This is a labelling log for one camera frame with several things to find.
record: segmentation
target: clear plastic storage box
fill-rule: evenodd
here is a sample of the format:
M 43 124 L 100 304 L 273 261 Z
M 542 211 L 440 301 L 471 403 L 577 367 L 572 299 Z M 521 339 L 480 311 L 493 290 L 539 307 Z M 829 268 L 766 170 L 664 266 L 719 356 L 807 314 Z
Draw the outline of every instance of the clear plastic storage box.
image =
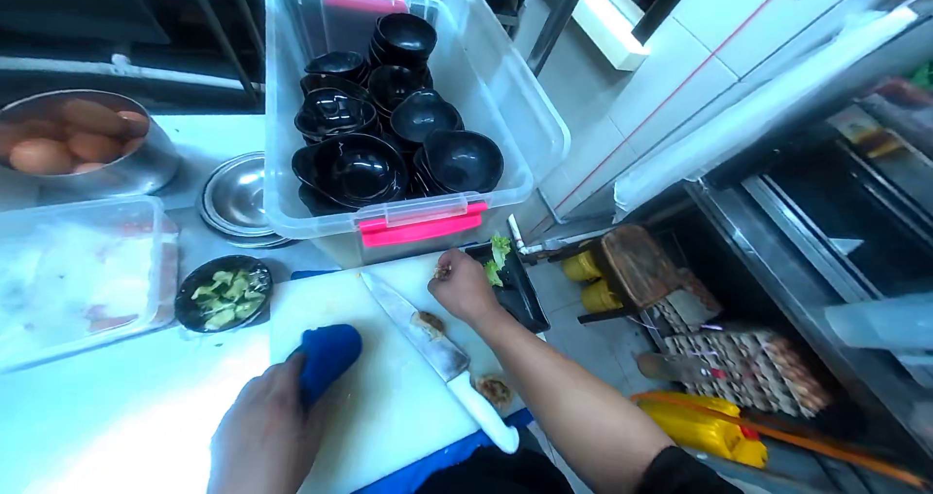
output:
M 428 61 L 434 88 L 457 107 L 467 130 L 498 144 L 503 176 L 488 193 L 314 216 L 299 200 L 291 170 L 292 155 L 304 146 L 293 123 L 304 67 L 328 51 L 365 55 L 376 19 L 406 8 L 437 30 Z M 566 125 L 484 0 L 410 0 L 407 6 L 404 0 L 266 0 L 266 214 L 276 233 L 318 239 L 344 266 L 488 239 L 479 227 L 484 212 L 527 199 L 569 146 Z M 327 237 L 332 240 L 320 240 Z
M 0 371 L 171 322 L 177 238 L 156 197 L 0 213 Z

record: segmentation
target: hand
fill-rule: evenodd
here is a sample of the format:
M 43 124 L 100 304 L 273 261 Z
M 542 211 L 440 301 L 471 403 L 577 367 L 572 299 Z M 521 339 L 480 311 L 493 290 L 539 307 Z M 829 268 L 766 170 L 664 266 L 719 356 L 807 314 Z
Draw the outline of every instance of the hand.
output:
M 323 402 L 307 415 L 298 399 L 297 353 L 240 391 L 211 441 L 208 494 L 295 494 L 311 471 Z
M 451 314 L 476 328 L 505 310 L 496 301 L 486 271 L 472 257 L 452 249 L 437 260 L 437 267 L 447 272 L 427 283 L 431 295 Z

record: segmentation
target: white knife handle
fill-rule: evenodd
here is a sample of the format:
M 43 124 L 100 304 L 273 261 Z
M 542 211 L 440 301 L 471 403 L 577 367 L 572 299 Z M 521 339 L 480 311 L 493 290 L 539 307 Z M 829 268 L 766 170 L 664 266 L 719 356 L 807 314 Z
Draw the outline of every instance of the white knife handle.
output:
M 507 427 L 502 422 L 502 417 L 496 412 L 496 408 L 490 405 L 486 398 L 473 389 L 469 381 L 469 371 L 463 372 L 447 383 L 447 388 L 453 392 L 453 395 L 460 400 L 460 403 L 466 407 L 480 428 L 486 432 L 489 439 L 493 440 L 506 454 L 514 454 L 519 448 L 519 431 L 515 427 Z

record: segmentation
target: pink latch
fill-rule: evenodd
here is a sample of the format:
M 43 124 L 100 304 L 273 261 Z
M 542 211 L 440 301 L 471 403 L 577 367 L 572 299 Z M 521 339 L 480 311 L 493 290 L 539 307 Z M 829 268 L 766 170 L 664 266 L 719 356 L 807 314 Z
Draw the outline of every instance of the pink latch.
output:
M 424 239 L 441 238 L 483 224 L 483 212 L 489 208 L 484 202 L 467 204 L 466 213 L 433 221 L 415 222 L 389 228 L 385 219 L 363 221 L 359 231 L 363 246 L 367 248 L 401 245 Z
M 323 0 L 326 6 L 337 6 L 349 10 L 376 11 L 379 13 L 404 13 L 408 11 L 405 0 Z

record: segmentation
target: forearm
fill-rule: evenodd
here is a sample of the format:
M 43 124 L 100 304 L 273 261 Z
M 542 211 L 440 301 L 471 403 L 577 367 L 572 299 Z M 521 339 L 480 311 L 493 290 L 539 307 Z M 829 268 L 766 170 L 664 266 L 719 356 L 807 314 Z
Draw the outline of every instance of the forearm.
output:
M 505 310 L 477 321 L 509 384 L 596 492 L 631 490 L 670 438 L 622 394 L 525 330 Z

